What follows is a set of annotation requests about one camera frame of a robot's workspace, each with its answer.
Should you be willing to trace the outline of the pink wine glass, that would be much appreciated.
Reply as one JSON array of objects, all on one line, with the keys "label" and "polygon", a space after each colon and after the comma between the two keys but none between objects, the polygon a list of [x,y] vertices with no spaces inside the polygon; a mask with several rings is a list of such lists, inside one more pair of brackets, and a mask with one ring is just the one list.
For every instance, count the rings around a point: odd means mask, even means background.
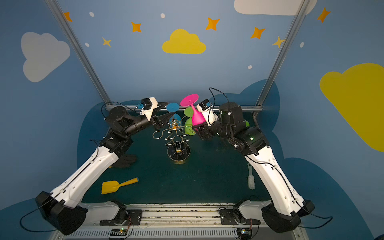
[{"label": "pink wine glass", "polygon": [[203,114],[199,112],[194,106],[194,103],[196,103],[198,99],[199,99],[199,96],[197,94],[192,94],[185,97],[181,101],[182,107],[186,107],[186,108],[191,107],[193,110],[193,116],[192,116],[193,126],[197,126],[206,122]]}]

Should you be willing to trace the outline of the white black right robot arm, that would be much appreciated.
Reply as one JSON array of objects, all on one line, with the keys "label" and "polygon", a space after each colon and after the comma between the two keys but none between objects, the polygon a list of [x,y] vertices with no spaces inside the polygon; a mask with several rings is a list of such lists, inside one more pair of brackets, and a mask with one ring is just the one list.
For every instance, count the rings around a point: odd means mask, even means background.
[{"label": "white black right robot arm", "polygon": [[202,140],[220,137],[239,151],[252,171],[256,171],[271,197],[269,201],[244,200],[234,206],[239,224],[247,220],[265,222],[276,233],[295,230],[301,218],[309,215],[314,204],[305,200],[292,186],[277,162],[269,141],[257,127],[248,127],[241,106],[225,103],[216,115],[203,101],[197,105],[193,131]]}]

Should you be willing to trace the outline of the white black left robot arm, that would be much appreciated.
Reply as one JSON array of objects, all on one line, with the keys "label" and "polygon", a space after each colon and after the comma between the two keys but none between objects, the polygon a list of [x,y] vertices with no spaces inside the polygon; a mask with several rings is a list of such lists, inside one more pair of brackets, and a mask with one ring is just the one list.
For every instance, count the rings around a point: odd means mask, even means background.
[{"label": "white black left robot arm", "polygon": [[97,144],[94,153],[67,180],[51,192],[41,192],[35,199],[42,217],[64,235],[70,235],[83,224],[111,221],[124,224],[128,220],[127,208],[120,203],[105,202],[83,204],[82,199],[94,182],[109,168],[127,168],[137,156],[128,155],[132,136],[150,126],[164,127],[174,115],[157,116],[167,102],[154,97],[142,99],[139,115],[132,116],[124,106],[112,108],[105,118],[110,129]]}]

